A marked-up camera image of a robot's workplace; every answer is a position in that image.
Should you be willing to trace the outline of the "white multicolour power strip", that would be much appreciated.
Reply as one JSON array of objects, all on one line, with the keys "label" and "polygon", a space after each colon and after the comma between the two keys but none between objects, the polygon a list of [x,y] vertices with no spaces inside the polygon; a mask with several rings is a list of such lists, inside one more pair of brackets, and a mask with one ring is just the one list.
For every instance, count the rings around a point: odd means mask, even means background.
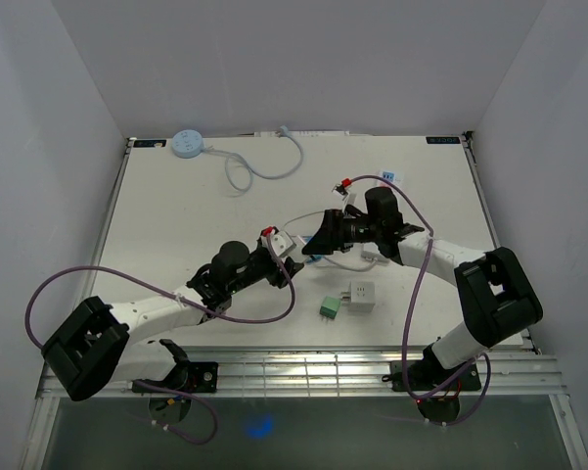
[{"label": "white multicolour power strip", "polygon": [[367,235],[366,243],[374,243],[379,253],[386,259],[401,264],[399,243],[404,240],[407,224],[399,210],[393,188],[396,182],[394,171],[381,170],[375,175],[362,175],[354,178],[359,183],[364,180],[375,182],[375,186],[365,194],[366,212],[362,216]]}]

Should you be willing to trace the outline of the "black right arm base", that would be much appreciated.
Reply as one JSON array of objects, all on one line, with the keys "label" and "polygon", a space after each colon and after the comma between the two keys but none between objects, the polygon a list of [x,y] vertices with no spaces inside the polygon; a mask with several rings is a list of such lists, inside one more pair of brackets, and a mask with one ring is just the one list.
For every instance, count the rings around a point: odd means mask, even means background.
[{"label": "black right arm base", "polygon": [[[419,360],[393,361],[389,364],[389,373],[382,377],[382,382],[390,384],[394,392],[407,392],[402,370],[407,373],[408,383],[414,394],[423,395],[442,385],[461,366],[444,369],[433,364],[430,358]],[[481,382],[476,365],[472,363],[461,375],[448,383],[430,398],[416,399],[416,406],[425,421],[437,425],[454,424],[460,420],[462,392],[478,392]]]}]

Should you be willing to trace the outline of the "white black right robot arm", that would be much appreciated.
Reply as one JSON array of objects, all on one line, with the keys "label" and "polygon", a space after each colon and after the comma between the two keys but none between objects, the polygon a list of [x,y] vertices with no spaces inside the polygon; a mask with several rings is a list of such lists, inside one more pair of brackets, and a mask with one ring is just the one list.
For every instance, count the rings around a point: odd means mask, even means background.
[{"label": "white black right robot arm", "polygon": [[456,288],[462,321],[428,345],[420,360],[401,365],[404,390],[428,398],[458,381],[486,351],[539,322],[543,308],[512,250],[479,251],[437,239],[427,222],[405,222],[398,206],[405,197],[387,184],[366,192],[364,211],[326,210],[302,251],[329,256],[372,243],[383,258],[418,269],[416,289],[426,275]]}]

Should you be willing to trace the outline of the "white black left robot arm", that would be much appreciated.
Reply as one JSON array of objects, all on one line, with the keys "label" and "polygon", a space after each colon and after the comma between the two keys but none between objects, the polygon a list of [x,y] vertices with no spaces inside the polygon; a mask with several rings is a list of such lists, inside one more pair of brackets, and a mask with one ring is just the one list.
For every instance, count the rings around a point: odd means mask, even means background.
[{"label": "white black left robot arm", "polygon": [[304,263],[300,244],[283,232],[260,238],[254,250],[227,242],[172,292],[154,288],[151,297],[125,303],[83,300],[42,346],[42,356],[74,401],[122,381],[135,392],[192,391],[198,374],[166,333],[215,318],[234,322],[228,312],[234,295],[260,281],[291,288]]}]

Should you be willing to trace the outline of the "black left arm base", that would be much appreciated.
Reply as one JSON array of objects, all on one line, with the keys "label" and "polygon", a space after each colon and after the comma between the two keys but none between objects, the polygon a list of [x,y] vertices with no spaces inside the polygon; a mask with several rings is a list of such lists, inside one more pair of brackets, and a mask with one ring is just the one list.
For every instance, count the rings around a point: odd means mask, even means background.
[{"label": "black left arm base", "polygon": [[217,390],[219,363],[192,361],[187,353],[170,339],[157,342],[169,353],[172,367],[160,380],[140,378],[149,386],[167,388],[185,393],[215,393]]}]

